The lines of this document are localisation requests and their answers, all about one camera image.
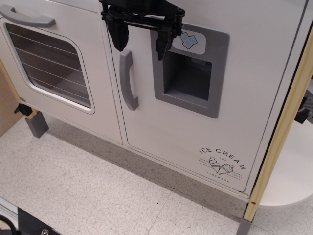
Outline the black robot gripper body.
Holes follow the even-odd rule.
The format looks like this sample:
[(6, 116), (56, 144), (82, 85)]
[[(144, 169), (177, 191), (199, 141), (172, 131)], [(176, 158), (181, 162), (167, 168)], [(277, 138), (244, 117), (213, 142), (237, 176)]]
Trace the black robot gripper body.
[(183, 29), (185, 11), (166, 0), (101, 0), (102, 19), (109, 29), (128, 25), (158, 30), (169, 27), (175, 32)]

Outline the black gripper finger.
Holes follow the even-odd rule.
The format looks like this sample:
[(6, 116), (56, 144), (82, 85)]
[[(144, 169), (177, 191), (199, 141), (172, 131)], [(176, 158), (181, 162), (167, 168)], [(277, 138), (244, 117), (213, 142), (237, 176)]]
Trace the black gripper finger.
[(156, 41), (156, 50), (158, 53), (158, 60), (162, 61), (166, 55), (166, 52), (171, 48), (173, 40), (181, 35), (181, 28), (175, 29), (170, 25), (163, 25), (161, 29), (157, 31), (158, 38)]
[(111, 15), (107, 15), (107, 27), (110, 33), (111, 39), (115, 48), (122, 52), (126, 47), (129, 39), (128, 26), (125, 23), (130, 16), (125, 16), (122, 18), (114, 18)]

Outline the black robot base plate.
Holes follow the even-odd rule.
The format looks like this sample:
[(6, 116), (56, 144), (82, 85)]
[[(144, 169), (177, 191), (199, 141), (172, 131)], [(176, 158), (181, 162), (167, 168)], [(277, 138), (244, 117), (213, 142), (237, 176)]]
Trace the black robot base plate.
[(61, 235), (57, 230), (19, 207), (18, 231), (21, 235)]

